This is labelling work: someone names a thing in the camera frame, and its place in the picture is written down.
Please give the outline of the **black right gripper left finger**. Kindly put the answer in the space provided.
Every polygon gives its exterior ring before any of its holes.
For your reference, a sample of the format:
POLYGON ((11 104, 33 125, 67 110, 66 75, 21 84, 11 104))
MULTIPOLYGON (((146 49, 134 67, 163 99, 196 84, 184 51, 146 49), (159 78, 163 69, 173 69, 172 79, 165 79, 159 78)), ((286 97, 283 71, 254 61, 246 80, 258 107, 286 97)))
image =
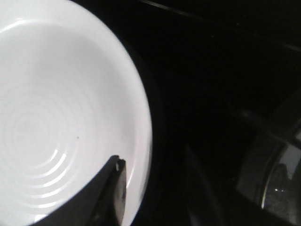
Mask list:
POLYGON ((126 161, 111 156, 97 175, 43 226, 120 226, 126 202, 126 161))

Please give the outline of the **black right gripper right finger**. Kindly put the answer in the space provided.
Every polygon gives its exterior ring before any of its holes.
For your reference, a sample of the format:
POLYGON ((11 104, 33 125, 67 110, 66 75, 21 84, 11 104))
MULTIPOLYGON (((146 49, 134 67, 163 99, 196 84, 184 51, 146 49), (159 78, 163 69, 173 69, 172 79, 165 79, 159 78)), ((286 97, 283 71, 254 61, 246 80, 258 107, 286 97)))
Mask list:
POLYGON ((192 226, 226 225, 213 188, 188 145, 185 146, 185 202, 192 226))

